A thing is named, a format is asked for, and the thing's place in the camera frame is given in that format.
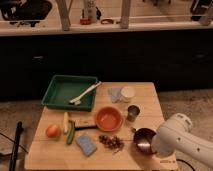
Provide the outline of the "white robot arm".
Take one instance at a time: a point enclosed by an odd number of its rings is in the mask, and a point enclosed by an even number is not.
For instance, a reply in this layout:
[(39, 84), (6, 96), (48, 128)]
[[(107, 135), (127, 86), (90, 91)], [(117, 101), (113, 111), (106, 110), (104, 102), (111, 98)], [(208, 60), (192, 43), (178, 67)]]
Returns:
[(185, 114), (172, 115), (157, 128), (151, 149), (160, 157), (178, 150), (213, 169), (213, 142), (191, 134), (192, 127), (191, 119)]

